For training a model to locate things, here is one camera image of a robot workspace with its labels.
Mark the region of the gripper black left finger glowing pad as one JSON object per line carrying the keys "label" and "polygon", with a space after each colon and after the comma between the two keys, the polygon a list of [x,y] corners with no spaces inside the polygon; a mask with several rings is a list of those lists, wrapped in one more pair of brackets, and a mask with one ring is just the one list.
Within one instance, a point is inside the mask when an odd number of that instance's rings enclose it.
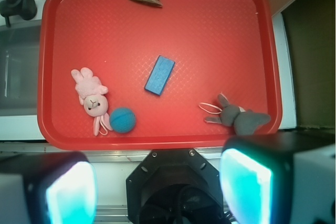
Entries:
{"label": "gripper black left finger glowing pad", "polygon": [[94,223],[97,197],[81,152],[1,158],[1,223]]}

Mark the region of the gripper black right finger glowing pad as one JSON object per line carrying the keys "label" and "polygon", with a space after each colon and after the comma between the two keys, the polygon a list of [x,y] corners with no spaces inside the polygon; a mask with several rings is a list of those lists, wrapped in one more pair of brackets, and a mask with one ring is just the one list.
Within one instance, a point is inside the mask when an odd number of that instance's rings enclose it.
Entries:
{"label": "gripper black right finger glowing pad", "polygon": [[219,180],[238,223],[335,223],[335,136],[232,137],[223,147]]}

